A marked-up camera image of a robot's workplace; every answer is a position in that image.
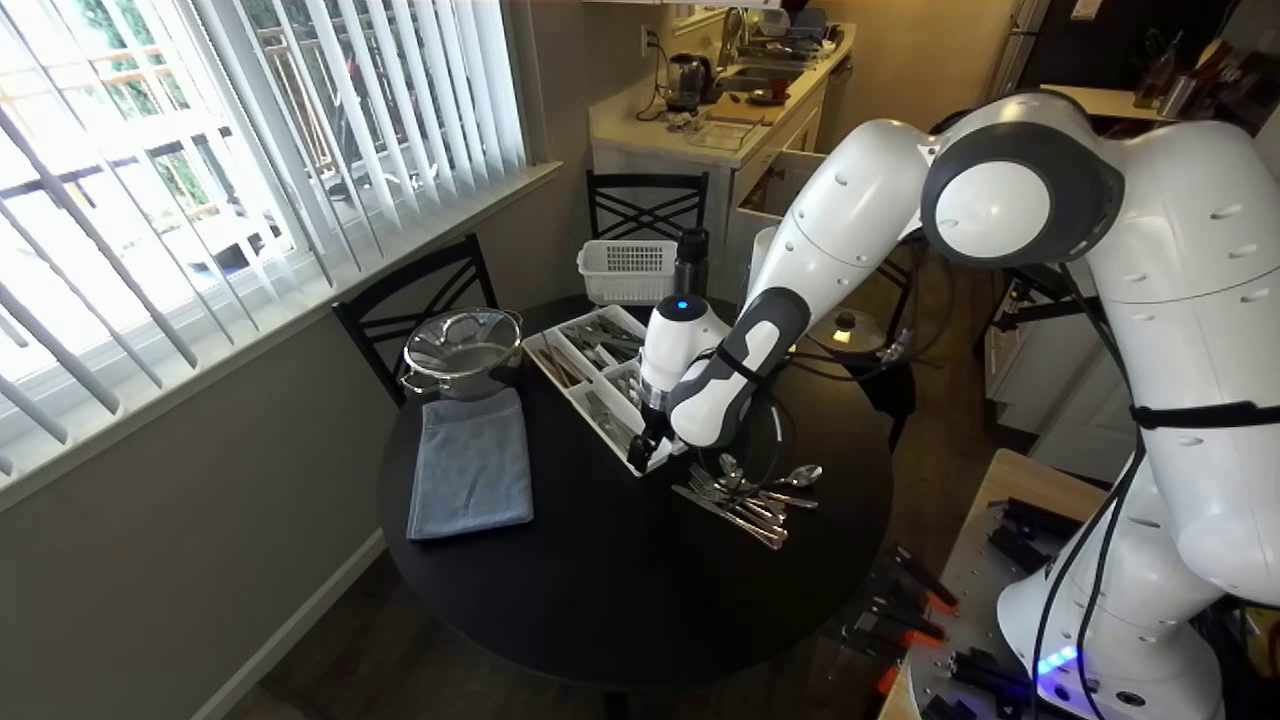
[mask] window blinds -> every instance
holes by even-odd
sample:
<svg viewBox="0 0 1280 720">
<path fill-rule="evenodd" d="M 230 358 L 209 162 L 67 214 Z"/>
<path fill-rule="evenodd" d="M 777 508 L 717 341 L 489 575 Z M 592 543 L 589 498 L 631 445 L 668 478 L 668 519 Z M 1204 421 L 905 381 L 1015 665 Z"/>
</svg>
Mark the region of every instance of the window blinds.
<svg viewBox="0 0 1280 720">
<path fill-rule="evenodd" d="M 524 166 L 499 0 L 0 0 L 0 487 Z"/>
</svg>

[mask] white dish rack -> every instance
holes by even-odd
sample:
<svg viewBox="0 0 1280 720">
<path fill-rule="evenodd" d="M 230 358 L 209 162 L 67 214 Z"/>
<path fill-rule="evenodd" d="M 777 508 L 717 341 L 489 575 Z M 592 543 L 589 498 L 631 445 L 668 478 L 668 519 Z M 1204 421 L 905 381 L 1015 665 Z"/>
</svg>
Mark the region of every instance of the white dish rack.
<svg viewBox="0 0 1280 720">
<path fill-rule="evenodd" d="M 626 334 L 634 352 L 618 352 L 615 344 L 589 344 L 585 326 L 609 322 Z M 550 322 L 535 334 L 524 334 L 524 354 L 567 397 L 567 404 L 592 425 L 592 432 L 613 449 L 613 456 L 626 463 L 631 437 L 642 432 L 639 421 L 639 344 L 642 322 L 618 303 L 592 309 L 564 322 Z"/>
</svg>

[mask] chair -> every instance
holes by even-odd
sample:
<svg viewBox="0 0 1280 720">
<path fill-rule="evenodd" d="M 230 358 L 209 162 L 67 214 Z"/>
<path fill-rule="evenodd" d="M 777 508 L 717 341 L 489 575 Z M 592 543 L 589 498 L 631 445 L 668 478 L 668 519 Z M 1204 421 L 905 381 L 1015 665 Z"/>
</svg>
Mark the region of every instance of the chair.
<svg viewBox="0 0 1280 720">
<path fill-rule="evenodd" d="M 592 240 L 676 240 L 678 291 L 702 291 L 707 175 L 676 172 L 589 172 Z"/>
<path fill-rule="evenodd" d="M 378 276 L 358 294 L 345 298 L 337 309 L 337 320 L 345 322 L 374 381 L 387 389 L 387 397 L 405 404 L 398 347 L 408 332 L 427 315 L 454 309 L 458 298 L 474 298 L 474 291 L 483 309 L 494 309 L 481 240 L 466 233 L 464 240 L 433 247 L 391 276 Z"/>
</svg>

